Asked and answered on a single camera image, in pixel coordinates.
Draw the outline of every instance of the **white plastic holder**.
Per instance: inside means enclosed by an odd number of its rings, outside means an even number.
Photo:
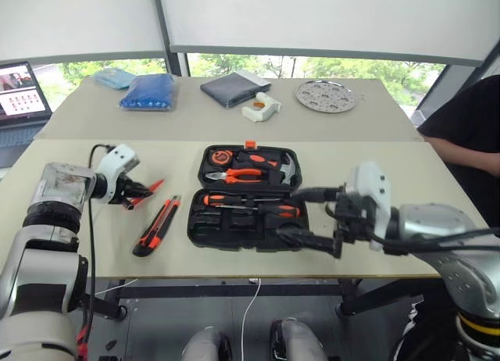
[[[264,107],[261,109],[253,109],[250,107],[243,107],[241,109],[241,114],[247,119],[250,119],[254,123],[258,121],[266,121],[268,120],[274,113],[280,112],[281,103],[276,99],[271,98],[269,95],[259,92],[255,95],[257,101],[264,104]]]

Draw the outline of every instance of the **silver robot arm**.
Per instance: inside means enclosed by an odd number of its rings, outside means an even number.
[[[287,242],[341,257],[343,242],[369,241],[386,254],[413,254],[442,277],[457,305],[457,328],[471,357],[500,356],[500,239],[492,233],[472,238],[476,229],[462,211],[447,205],[391,207],[391,185],[375,162],[352,170],[339,188],[297,191],[291,199],[334,202],[333,238],[297,229],[277,233]],[[478,245],[491,250],[475,250]]]
[[[79,306],[87,281],[88,261],[77,254],[84,203],[151,194],[126,176],[139,163],[135,152],[126,145],[108,151],[96,172],[45,166],[0,275],[0,359],[77,357],[66,314]]]

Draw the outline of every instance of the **black toolbox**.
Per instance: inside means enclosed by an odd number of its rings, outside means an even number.
[[[285,165],[290,169],[290,160],[295,166],[295,172],[289,177],[290,184],[284,184],[286,175],[282,172],[284,170],[282,166]],[[228,183],[224,179],[210,179],[206,176],[207,173],[221,174],[228,170],[231,172],[230,170],[243,169],[261,170],[262,175],[255,175],[252,172],[252,175],[235,175],[236,180],[256,181],[250,183]],[[276,229],[280,227],[309,229],[305,203],[289,199],[290,193],[302,182],[297,156],[292,150],[256,147],[255,143],[248,142],[245,146],[212,145],[203,153],[198,179],[203,189],[197,191],[193,197],[187,222],[187,235],[193,244],[223,250],[256,248],[258,252],[300,249],[287,244],[276,234]],[[231,196],[233,201],[237,200],[237,203],[231,204],[232,206],[257,209],[211,206],[210,202],[217,203],[217,197],[214,196],[219,195]],[[258,201],[273,198],[278,200]],[[267,211],[269,207],[263,206],[272,206],[273,213]],[[288,206],[298,211],[287,210],[281,213],[279,210],[281,207],[277,206],[285,206],[284,209]]]

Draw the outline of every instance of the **perforated metal plate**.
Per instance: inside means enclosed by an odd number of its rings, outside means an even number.
[[[295,90],[295,96],[306,107],[322,113],[343,113],[358,104],[358,96],[354,91],[325,80],[300,85]]]

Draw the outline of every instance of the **window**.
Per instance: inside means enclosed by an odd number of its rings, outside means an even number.
[[[410,117],[444,64],[303,56],[187,54],[191,75],[214,77],[246,69],[267,78],[380,78]]]
[[[47,102],[55,111],[64,99],[80,85],[86,76],[104,68],[116,67],[133,74],[165,73],[163,59],[125,59],[95,62],[73,62],[34,66],[34,74],[40,83]]]

